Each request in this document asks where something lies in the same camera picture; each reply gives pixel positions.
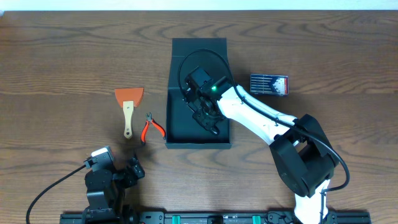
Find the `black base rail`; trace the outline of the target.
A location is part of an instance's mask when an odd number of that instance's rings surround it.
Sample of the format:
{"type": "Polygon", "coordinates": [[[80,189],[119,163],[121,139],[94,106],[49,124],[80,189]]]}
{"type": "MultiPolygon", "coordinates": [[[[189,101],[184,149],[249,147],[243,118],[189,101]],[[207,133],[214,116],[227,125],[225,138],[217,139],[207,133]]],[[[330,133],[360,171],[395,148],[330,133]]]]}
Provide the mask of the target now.
{"type": "MultiPolygon", "coordinates": [[[[164,213],[142,212],[120,220],[119,223],[141,224],[294,224],[299,219],[290,211],[266,213],[164,213]]],[[[368,212],[330,211],[323,220],[326,224],[371,224],[368,212]]]]}

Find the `orange scraper wooden handle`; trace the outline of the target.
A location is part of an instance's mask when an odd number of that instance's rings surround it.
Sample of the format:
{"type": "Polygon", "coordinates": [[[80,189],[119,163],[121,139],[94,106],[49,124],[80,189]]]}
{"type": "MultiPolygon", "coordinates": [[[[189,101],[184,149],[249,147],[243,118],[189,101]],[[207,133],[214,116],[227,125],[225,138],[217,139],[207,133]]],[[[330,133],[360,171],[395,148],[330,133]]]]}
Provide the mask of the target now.
{"type": "Polygon", "coordinates": [[[134,110],[140,105],[143,95],[144,87],[137,88],[118,88],[114,91],[116,101],[123,109],[124,113],[124,137],[131,139],[132,130],[132,117],[134,110]]]}

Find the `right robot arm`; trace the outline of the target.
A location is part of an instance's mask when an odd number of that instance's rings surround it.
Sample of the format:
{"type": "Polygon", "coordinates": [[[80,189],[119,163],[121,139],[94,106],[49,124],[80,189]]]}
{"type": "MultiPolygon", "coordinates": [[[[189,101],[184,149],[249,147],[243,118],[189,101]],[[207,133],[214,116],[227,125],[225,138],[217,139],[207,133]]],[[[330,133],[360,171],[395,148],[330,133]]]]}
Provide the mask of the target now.
{"type": "Polygon", "coordinates": [[[217,122],[229,118],[259,136],[271,151],[277,172],[295,194],[294,215],[301,223],[322,223],[328,210],[326,193],[341,158],[332,149],[319,122],[306,114],[300,119],[255,99],[229,78],[185,78],[183,91],[195,103],[193,119],[219,134],[217,122]]]}

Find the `black open gift box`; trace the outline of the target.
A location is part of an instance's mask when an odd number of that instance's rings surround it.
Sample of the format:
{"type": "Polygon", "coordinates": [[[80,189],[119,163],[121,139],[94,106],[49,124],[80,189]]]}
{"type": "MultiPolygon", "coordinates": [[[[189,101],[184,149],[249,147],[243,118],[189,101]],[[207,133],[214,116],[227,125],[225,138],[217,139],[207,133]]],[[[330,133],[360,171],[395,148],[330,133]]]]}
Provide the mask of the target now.
{"type": "Polygon", "coordinates": [[[181,89],[188,88],[185,77],[196,67],[203,68],[215,80],[227,76],[222,60],[228,59],[225,38],[174,38],[167,89],[166,147],[167,149],[230,149],[228,119],[216,123],[220,133],[214,135],[192,117],[199,107],[189,108],[181,89]]]}

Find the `blue precision screwdriver set case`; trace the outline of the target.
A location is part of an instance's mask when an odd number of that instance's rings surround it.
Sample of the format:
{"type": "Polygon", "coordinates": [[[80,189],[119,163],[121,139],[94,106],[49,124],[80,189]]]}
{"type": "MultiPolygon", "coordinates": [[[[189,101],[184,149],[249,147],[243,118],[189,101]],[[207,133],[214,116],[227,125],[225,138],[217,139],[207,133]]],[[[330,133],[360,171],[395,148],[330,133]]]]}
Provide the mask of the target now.
{"type": "Polygon", "coordinates": [[[249,86],[250,92],[255,95],[287,96],[289,94],[289,77],[254,73],[250,75],[249,86]]]}

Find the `red handled pliers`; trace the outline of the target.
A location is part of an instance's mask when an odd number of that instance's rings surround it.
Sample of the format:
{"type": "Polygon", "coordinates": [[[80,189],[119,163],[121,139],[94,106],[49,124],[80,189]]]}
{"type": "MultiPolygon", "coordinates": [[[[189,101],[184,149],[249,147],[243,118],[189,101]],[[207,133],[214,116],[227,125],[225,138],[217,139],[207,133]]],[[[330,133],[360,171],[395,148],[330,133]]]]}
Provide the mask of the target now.
{"type": "Polygon", "coordinates": [[[148,131],[148,129],[149,129],[149,127],[151,125],[153,125],[160,132],[160,134],[162,135],[163,139],[166,139],[166,131],[165,131],[165,129],[161,125],[159,125],[152,118],[152,113],[147,113],[146,114],[146,123],[145,123],[145,126],[144,126],[144,128],[143,128],[143,130],[141,132],[141,138],[140,138],[142,145],[146,144],[146,134],[147,134],[147,131],[148,131]]]}

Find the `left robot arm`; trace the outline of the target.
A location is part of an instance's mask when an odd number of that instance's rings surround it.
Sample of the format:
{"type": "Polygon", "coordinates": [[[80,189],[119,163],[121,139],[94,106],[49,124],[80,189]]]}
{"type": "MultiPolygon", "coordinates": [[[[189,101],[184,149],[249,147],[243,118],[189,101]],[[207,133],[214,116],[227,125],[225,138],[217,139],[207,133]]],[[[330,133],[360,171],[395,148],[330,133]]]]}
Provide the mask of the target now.
{"type": "Polygon", "coordinates": [[[117,170],[107,156],[88,160],[91,167],[85,175],[86,196],[89,206],[81,215],[82,223],[138,223],[138,214],[124,204],[126,189],[135,186],[145,177],[144,169],[135,157],[127,160],[124,168],[117,170]]]}

